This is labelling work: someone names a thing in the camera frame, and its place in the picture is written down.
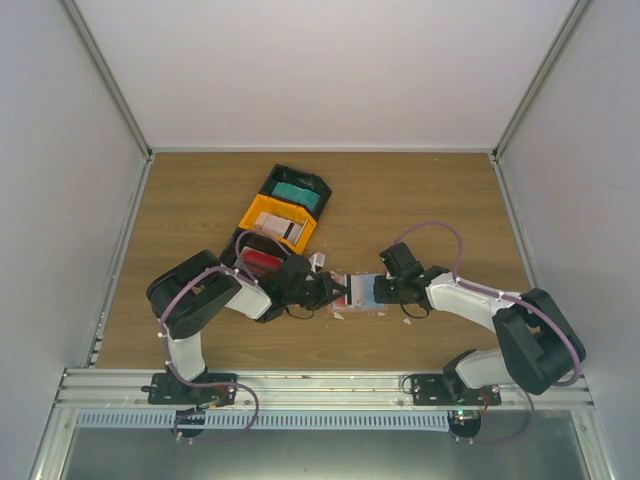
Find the white card with black stripe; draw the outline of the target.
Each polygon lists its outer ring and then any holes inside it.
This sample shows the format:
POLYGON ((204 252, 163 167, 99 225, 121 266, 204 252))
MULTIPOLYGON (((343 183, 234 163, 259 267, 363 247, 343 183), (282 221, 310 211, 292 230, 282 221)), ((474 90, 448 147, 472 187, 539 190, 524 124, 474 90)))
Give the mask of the white card with black stripe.
POLYGON ((350 299, 345 305, 349 309, 362 309, 365 307, 370 290, 367 275, 350 275, 347 274, 347 281, 350 287, 350 299))

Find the yellow bin with white cards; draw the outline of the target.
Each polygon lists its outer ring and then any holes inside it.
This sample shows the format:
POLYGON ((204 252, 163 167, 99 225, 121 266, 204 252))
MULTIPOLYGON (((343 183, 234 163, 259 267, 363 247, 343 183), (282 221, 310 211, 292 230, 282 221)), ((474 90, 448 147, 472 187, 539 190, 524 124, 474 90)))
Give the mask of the yellow bin with white cards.
POLYGON ((304 207, 262 194, 254 198, 238 225, 268 233, 298 254, 305 250, 316 226, 304 207))

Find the black bin with red cards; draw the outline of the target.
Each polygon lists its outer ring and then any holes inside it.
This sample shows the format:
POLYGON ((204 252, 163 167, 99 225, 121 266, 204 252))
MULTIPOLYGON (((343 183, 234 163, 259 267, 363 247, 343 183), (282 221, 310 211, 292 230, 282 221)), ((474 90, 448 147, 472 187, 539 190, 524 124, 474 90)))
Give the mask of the black bin with red cards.
POLYGON ((255 277, 275 273, 293 250, 282 242, 254 231, 237 228, 219 256, 228 267, 242 269, 255 277))

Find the black bin with teal cards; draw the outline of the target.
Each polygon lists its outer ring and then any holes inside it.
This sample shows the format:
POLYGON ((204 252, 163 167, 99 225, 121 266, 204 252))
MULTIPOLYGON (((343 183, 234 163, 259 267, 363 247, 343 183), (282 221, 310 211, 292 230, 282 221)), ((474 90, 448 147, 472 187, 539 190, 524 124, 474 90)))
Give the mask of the black bin with teal cards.
POLYGON ((259 193, 303 207, 315 220, 318 220, 332 195, 332 190, 317 175, 276 164, 259 193))

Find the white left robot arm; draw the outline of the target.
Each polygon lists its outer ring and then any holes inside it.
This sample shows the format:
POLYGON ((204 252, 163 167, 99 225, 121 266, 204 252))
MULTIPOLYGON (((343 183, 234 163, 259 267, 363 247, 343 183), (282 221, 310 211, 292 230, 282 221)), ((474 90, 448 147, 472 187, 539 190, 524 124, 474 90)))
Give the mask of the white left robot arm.
POLYGON ((203 250, 154 280, 146 297, 159 322, 167 367, 175 375, 171 391, 185 404, 203 398, 206 365, 201 331, 223 309, 267 323, 291 306, 313 313, 348 293, 328 272, 292 254, 257 277, 223 264, 203 250))

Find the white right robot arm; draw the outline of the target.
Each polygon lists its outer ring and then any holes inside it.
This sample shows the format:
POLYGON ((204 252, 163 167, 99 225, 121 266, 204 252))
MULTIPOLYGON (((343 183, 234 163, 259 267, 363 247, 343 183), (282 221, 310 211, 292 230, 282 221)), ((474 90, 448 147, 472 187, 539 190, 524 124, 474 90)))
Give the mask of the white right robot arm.
POLYGON ((497 384, 540 395, 580 378, 586 349, 548 292, 502 292, 444 267, 426 269, 403 242, 383 250, 380 259, 387 273, 374 280, 378 303, 452 313, 497 338, 496 349, 465 351, 443 368, 443 393, 451 403, 464 405, 480 388, 497 384))

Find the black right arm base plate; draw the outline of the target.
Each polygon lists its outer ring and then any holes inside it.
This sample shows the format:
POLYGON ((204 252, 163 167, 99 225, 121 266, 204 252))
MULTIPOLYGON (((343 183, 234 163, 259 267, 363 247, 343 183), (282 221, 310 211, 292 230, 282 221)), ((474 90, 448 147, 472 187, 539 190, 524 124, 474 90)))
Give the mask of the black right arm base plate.
POLYGON ((481 389, 462 386, 460 390, 453 393, 447 387, 443 374, 409 374, 400 380, 400 389, 411 397, 415 406, 470 408, 499 406, 502 403, 497 385, 485 386, 481 389))

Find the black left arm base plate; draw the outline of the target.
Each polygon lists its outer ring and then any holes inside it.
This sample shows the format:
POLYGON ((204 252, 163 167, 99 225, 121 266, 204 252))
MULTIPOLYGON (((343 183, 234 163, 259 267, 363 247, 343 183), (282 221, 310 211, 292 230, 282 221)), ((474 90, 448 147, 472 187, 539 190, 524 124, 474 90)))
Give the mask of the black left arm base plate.
POLYGON ((166 371, 155 373, 150 384, 142 386, 141 391, 148 395, 147 401, 152 405, 226 406, 235 401, 235 388, 229 383, 237 380, 236 374, 205 372, 195 379, 196 383, 221 383, 221 386, 196 388, 166 371))

